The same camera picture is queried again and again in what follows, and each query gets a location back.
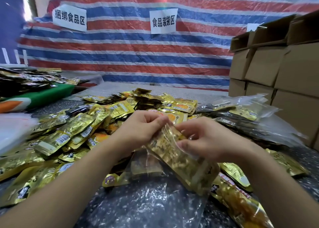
pile of snack packets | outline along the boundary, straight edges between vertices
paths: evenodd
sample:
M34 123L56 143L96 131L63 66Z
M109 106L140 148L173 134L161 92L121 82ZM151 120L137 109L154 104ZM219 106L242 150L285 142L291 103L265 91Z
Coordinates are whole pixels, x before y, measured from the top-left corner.
M283 144L257 135L263 133L256 128L258 121L278 110L266 105L263 95L214 96L210 104L199 105L196 100L150 92L137 88L107 97L83 96L87 102L84 105L39 117L28 140L0 158L0 181L20 173L0 198L0 207L17 204L53 181L109 138L135 110L159 112L173 124L208 116L264 147L291 176L309 173L298 162L276 151ZM246 131L249 128L254 135ZM249 195L252 188L243 171L234 163L216 164L185 153L176 145L185 138L172 124L166 124L146 146L119 160L102 186L127 185L143 175L161 176L165 165L188 190L198 195L211 194L224 204L239 226L273 227L261 204Z
M78 78L61 77L59 68L16 69L0 67L0 100L26 92L56 87L55 83L77 85Z

white paper sign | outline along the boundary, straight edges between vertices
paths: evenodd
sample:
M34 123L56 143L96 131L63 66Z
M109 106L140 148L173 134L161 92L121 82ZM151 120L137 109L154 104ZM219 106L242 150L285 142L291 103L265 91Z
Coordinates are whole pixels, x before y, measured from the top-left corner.
M176 32L178 8L150 11L151 34Z
M86 10L63 4L52 11L53 24L87 32Z
M248 23L247 32L255 31L259 25L260 25L259 23Z

right hand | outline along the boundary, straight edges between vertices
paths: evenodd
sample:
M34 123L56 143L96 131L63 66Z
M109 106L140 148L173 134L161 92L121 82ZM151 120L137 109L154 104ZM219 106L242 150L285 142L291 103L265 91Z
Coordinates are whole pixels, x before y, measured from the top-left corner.
M205 157L214 162L237 163L252 150L253 143L208 117L182 122L175 126L186 139L177 145L187 153Z

hand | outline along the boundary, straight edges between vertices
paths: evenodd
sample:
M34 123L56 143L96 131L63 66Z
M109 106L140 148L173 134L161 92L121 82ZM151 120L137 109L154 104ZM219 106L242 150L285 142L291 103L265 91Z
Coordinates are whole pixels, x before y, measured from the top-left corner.
M200 117L175 126L187 138L177 145L186 152L214 162L232 162L243 157L252 142L208 117Z
M116 138L126 152L148 143L169 119L159 112L135 111L111 137Z

table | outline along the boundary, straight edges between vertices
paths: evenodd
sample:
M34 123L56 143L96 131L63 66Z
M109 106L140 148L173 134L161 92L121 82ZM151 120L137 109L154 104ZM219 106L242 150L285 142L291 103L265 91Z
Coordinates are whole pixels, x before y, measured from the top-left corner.
M93 93L95 95L108 96L112 93L117 93L120 91L133 90L136 87L152 89L152 94L162 94L163 92L167 92L174 97L197 99L201 103L209 103L209 98L211 95L227 95L227 93L225 92L208 90L105 82L101 85L92 87L70 97L66 97L66 100L59 100L48 106L37 109L33 111L33 114L34 116L39 116L41 114L53 113L61 109L70 108L75 104L82 103L81 101L79 101L79 96ZM305 190L307 190L308 193L315 200L319 202L319 153L313 149L306 147L294 147L283 152L296 159L310 171L310 175L308 177L298 179L297 182ZM0 183L0 195L2 195L4 190L10 185L13 180L14 178ZM157 183L155 182L154 185L161 185L162 181L163 180L158 179ZM178 185L180 185L177 180L170 180L170 182L170 185L176 185L177 187ZM130 190L125 190L124 186L116 187L112 191L105 190L102 187L99 188L92 200L87 205L83 214L80 216L75 227L129 227L123 226L123 224L122 226L110 225L109 222L112 222L112 224L119 224L119 222L117 222L118 217L116 217L116 215L119 216L120 212L116 213L115 210L121 210L122 214L127 214L128 212L132 213L131 218L134 218L135 221L132 222L132 220L129 220L129 218L124 221L124 224L129 223L130 227L154 227L154 224L158 224L159 227L164 227L165 222L167 221L176 224L176 227L183 227L184 222L182 217L187 216L189 212L187 208L188 199L187 197L184 198L184 196L181 196L182 198L180 198L180 200L174 200L174 203L172 203L171 205L171 209L161 210L160 207L152 208L157 215L152 218L153 220L151 223L149 223L149 221L147 220L143 220L143 216L141 216L142 212L140 212L141 210L137 210L136 212L134 210L131 211L129 209L130 200L136 199L137 197L141 196L142 192L145 191L139 189L141 185L142 183L140 183L139 186L136 187L131 186ZM212 197L209 197L205 207L203 204L202 206L202 208L204 208L204 212L200 218L199 227L237 227L236 223L227 215L225 208ZM0 209L0 215L5 213L7 210L8 208Z

